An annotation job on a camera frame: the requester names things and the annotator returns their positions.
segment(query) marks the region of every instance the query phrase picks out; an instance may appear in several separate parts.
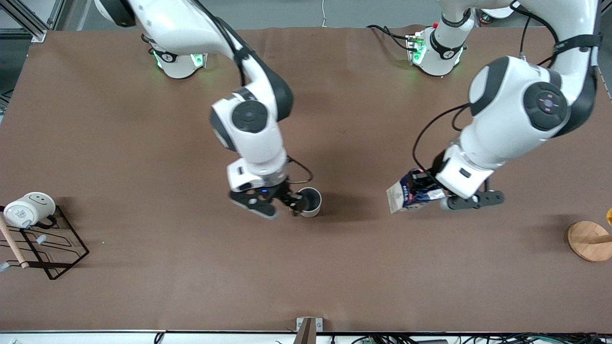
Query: white mug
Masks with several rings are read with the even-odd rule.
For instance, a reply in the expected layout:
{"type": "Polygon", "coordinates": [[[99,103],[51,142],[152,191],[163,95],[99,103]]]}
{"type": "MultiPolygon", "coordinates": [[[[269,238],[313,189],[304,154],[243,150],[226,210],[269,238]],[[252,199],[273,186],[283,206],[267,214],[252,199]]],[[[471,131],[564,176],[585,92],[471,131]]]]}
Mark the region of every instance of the white mug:
{"type": "Polygon", "coordinates": [[[308,199],[306,209],[300,212],[304,217],[315,217],[321,210],[321,193],[314,187],[305,187],[298,191],[303,197],[308,199]]]}
{"type": "Polygon", "coordinates": [[[6,222],[18,228],[28,228],[55,213],[55,202],[42,192],[30,192],[4,208],[6,222]]]}

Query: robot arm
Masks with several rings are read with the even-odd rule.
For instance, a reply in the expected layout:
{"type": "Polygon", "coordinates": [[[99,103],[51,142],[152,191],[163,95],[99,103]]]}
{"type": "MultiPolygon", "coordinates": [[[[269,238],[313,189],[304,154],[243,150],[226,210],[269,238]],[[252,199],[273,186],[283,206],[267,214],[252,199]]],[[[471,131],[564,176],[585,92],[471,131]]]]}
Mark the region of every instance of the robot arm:
{"type": "MultiPolygon", "coordinates": [[[[472,1],[476,6],[483,2],[472,1]]],[[[469,88],[473,120],[430,169],[443,186],[464,199],[472,198],[508,160],[578,128],[593,109],[601,41],[595,34],[598,1],[562,0],[554,7],[538,0],[521,3],[553,31],[554,63],[548,69],[506,56],[473,79],[469,88]]]]}
{"type": "Polygon", "coordinates": [[[463,52],[463,44],[476,20],[471,9],[499,9],[508,7],[512,0],[437,0],[442,9],[438,26],[428,27],[415,34],[410,54],[411,63],[434,76],[448,74],[463,52]]]}
{"type": "Polygon", "coordinates": [[[278,215],[270,204],[274,198],[294,214],[318,209],[318,191],[315,204],[310,194],[307,199],[289,187],[288,156],[278,121],[289,116],[293,93],[227,23],[197,0],[95,0],[95,4],[118,25],[138,24],[170,77],[191,75],[198,68],[193,54],[223,54],[236,63],[242,86],[215,102],[210,118],[219,141],[240,155],[227,168],[234,203],[270,219],[278,215]]]}

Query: wooden stand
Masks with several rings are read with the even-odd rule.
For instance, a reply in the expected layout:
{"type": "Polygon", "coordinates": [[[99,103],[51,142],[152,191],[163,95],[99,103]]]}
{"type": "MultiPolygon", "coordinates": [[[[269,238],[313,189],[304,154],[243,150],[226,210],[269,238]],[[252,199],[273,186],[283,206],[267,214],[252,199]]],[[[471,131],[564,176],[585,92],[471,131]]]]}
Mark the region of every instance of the wooden stand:
{"type": "Polygon", "coordinates": [[[2,218],[2,215],[0,215],[0,232],[2,232],[2,234],[4,235],[4,238],[6,239],[6,242],[9,244],[10,249],[13,250],[15,257],[17,258],[17,261],[19,262],[19,266],[21,266],[23,269],[30,267],[30,264],[26,261],[26,258],[21,253],[19,246],[17,245],[15,240],[13,240],[13,237],[10,235],[10,231],[6,227],[6,223],[4,223],[4,219],[2,218]]]}
{"type": "MultiPolygon", "coordinates": [[[[611,220],[612,209],[608,211],[611,220]]],[[[590,221],[574,223],[567,230],[570,247],[580,258],[592,262],[612,258],[612,235],[600,225],[590,221]]]]}

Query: brown table surface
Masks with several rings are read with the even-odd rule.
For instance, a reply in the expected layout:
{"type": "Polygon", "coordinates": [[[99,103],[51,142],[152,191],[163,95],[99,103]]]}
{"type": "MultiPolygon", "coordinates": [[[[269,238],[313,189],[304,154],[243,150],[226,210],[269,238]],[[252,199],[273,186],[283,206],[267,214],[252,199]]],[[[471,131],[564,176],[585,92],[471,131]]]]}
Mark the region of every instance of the brown table surface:
{"type": "MultiPolygon", "coordinates": [[[[323,193],[319,217],[271,222],[226,196],[236,155],[208,117],[237,88],[229,59],[172,80],[136,31],[49,32],[0,126],[0,203],[49,193],[91,254],[57,281],[2,273],[0,328],[282,330],[322,316],[335,331],[612,332],[612,262],[564,243],[568,225],[603,225],[612,206],[603,84],[584,127],[494,174],[502,206],[389,214],[385,191],[415,166],[421,128],[466,101],[483,65],[516,55],[520,33],[475,29],[435,78],[369,29],[242,32],[291,85],[285,147],[323,193]]],[[[550,47],[545,29],[529,30],[530,61],[550,47]]],[[[419,156],[455,135],[440,121],[419,156]]]]}

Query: black wire rack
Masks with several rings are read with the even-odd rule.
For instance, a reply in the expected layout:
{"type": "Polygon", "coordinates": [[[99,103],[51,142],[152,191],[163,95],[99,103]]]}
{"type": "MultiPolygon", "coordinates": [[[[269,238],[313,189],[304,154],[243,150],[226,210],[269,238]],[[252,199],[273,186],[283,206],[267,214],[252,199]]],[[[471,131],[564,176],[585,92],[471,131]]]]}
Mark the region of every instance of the black wire rack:
{"type": "MultiPolygon", "coordinates": [[[[89,249],[59,206],[53,217],[57,223],[49,229],[35,225],[29,228],[7,226],[11,232],[21,233],[23,240],[15,242],[24,252],[29,267],[43,269],[50,280],[58,279],[89,254],[89,249]]],[[[0,246],[10,247],[6,240],[0,240],[0,246]]],[[[9,266],[20,266],[16,260],[6,262],[9,266]]]]}

